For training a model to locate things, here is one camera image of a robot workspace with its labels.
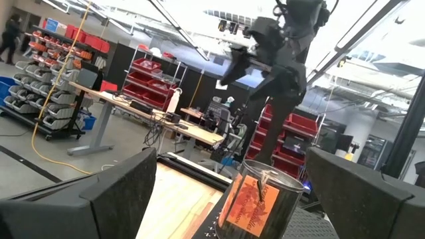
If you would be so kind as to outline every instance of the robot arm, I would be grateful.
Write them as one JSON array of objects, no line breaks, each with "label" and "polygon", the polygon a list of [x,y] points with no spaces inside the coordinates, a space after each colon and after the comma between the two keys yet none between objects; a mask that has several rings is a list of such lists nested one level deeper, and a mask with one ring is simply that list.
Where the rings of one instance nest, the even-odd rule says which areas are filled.
[{"label": "robot arm", "polygon": [[330,16],[323,0],[287,0],[286,4],[276,0],[276,3],[274,14],[283,16],[285,25],[279,27],[277,20],[258,17],[248,31],[257,42],[256,54],[248,53],[246,47],[233,48],[232,64],[221,80],[222,85],[227,85],[243,77],[252,63],[263,66],[264,80],[250,99],[272,98],[272,122],[256,157],[269,165],[284,120],[305,95],[304,63],[310,43]]}]

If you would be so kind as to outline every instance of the black pillar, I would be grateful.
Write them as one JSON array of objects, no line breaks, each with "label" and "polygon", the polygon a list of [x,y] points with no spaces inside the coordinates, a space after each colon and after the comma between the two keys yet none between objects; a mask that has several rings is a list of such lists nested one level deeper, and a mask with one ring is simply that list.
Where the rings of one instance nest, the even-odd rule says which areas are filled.
[{"label": "black pillar", "polygon": [[406,163],[412,146],[418,137],[418,133],[425,117],[425,74],[419,83],[413,100],[410,103],[403,123],[394,140],[394,146],[388,156],[388,161],[383,167],[383,172],[394,178],[398,178]]}]

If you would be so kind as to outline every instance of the yellow cable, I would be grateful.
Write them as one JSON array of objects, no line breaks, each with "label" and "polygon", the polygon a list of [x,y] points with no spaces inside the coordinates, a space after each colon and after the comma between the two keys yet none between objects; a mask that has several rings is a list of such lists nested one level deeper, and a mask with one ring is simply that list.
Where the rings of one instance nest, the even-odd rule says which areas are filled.
[{"label": "yellow cable", "polygon": [[[44,110],[46,109],[47,102],[48,102],[48,100],[50,99],[50,96],[52,95],[53,90],[56,88],[56,85],[58,84],[59,79],[60,79],[60,77],[62,76],[62,73],[64,72],[64,69],[65,69],[65,67],[66,67],[66,63],[68,62],[68,59],[69,59],[70,55],[72,54],[72,49],[74,48],[75,43],[76,43],[76,41],[77,41],[77,39],[78,39],[78,35],[80,35],[80,31],[81,31],[82,25],[83,25],[83,24],[84,24],[84,22],[86,21],[86,17],[87,17],[87,14],[88,14],[88,10],[89,10],[89,8],[90,8],[91,4],[92,4],[92,1],[89,1],[88,5],[87,5],[86,12],[85,12],[85,14],[84,14],[84,17],[82,18],[82,21],[81,21],[81,24],[80,24],[80,28],[78,29],[77,35],[76,35],[76,37],[75,37],[75,40],[74,40],[74,42],[72,43],[71,48],[70,48],[70,51],[69,51],[69,53],[66,55],[66,58],[65,58],[64,64],[63,64],[62,68],[61,68],[61,69],[60,69],[60,71],[59,71],[58,77],[57,77],[56,81],[54,82],[52,89],[51,89],[51,90],[50,90],[50,92],[48,93],[48,95],[47,95],[47,97],[46,97],[46,101],[44,102],[44,105],[42,106],[42,109],[41,109],[40,114],[39,114],[39,121],[41,120],[41,118],[42,118],[42,116],[43,116],[43,112],[44,112]],[[84,170],[81,170],[81,169],[79,169],[79,168],[77,168],[77,167],[75,167],[75,166],[73,166],[73,165],[71,165],[71,164],[63,163],[63,162],[58,162],[58,161],[55,161],[55,160],[49,159],[49,158],[47,158],[47,157],[45,157],[45,156],[41,155],[41,154],[40,154],[40,153],[39,153],[39,152],[35,149],[35,144],[34,144],[34,142],[35,142],[35,134],[36,134],[36,132],[37,132],[37,129],[38,129],[38,128],[39,128],[39,123],[37,122],[37,123],[35,124],[35,127],[34,127],[33,137],[31,138],[31,145],[33,146],[33,149],[34,149],[35,153],[36,153],[38,156],[40,156],[42,159],[47,160],[47,161],[49,161],[49,162],[51,162],[51,163],[56,163],[56,164],[59,164],[59,165],[64,165],[64,166],[67,166],[67,167],[73,168],[73,169],[77,170],[77,171],[78,171],[78,172],[80,172],[80,173],[84,173],[84,174],[87,174],[87,175],[91,174],[90,172],[86,172],[86,171],[84,171]]]},{"label": "yellow cable", "polygon": [[193,99],[195,99],[195,95],[197,94],[197,91],[198,91],[198,88],[199,88],[199,84],[201,83],[201,80],[202,80],[202,76],[203,75],[204,75],[204,73],[202,73],[201,76],[199,77],[198,85],[197,85],[197,88],[195,89],[195,92],[193,92],[193,96],[192,96],[191,103],[189,104],[189,108],[192,106]]}]

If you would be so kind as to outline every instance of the person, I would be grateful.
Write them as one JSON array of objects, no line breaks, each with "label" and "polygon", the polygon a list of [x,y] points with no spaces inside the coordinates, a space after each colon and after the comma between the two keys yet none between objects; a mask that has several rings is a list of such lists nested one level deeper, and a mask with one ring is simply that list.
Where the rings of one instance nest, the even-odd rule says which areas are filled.
[{"label": "person", "polygon": [[9,53],[7,55],[6,64],[14,65],[13,63],[13,55],[16,50],[16,42],[15,39],[19,37],[21,30],[19,29],[19,25],[21,24],[21,18],[18,14],[14,14],[7,22],[5,32],[1,35],[3,42],[0,46],[0,62],[3,62],[1,55],[5,52],[6,49],[9,49]]}]

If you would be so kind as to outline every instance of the standing desk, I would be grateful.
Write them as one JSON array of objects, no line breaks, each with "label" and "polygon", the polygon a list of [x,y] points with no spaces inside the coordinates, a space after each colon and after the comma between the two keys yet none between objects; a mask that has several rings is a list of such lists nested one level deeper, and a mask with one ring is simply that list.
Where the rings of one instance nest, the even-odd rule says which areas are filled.
[{"label": "standing desk", "polygon": [[[103,135],[106,130],[106,126],[109,121],[109,117],[111,115],[112,108],[114,106],[121,107],[131,113],[134,113],[135,115],[145,118],[147,120],[153,119],[153,120],[160,120],[162,115],[165,114],[162,111],[159,110],[153,110],[155,113],[153,116],[144,112],[141,112],[135,108],[130,107],[129,103],[123,100],[120,100],[119,98],[114,98],[114,96],[107,92],[97,92],[95,90],[88,89],[86,87],[83,87],[75,82],[69,82],[71,86],[74,86],[75,88],[84,91],[91,96],[99,97],[106,101],[104,104],[104,107],[102,108],[102,113],[100,114],[100,117],[98,121],[96,122],[95,128],[93,130],[94,136],[90,142],[89,145],[82,146],[82,147],[75,147],[72,149],[68,149],[69,155],[87,155],[89,153],[97,153],[109,149],[113,149],[113,145],[100,145],[102,142]],[[224,140],[223,136],[217,135],[215,133],[208,132],[198,125],[194,125],[192,123],[189,123],[187,121],[181,120],[180,124],[183,124],[188,127],[188,129],[181,129],[180,127],[177,127],[174,123],[168,122],[168,121],[161,121],[162,126],[171,131],[176,131],[177,133],[181,133],[183,135],[186,135],[188,137],[193,138],[194,140],[190,140],[186,144],[185,148],[185,154],[184,158],[189,159],[190,155],[193,151],[193,147],[195,146],[195,139],[198,139],[199,141],[202,141],[208,145],[217,145],[221,143]],[[161,151],[162,147],[162,141],[163,137],[161,139],[161,143],[159,145],[158,152]]]}]

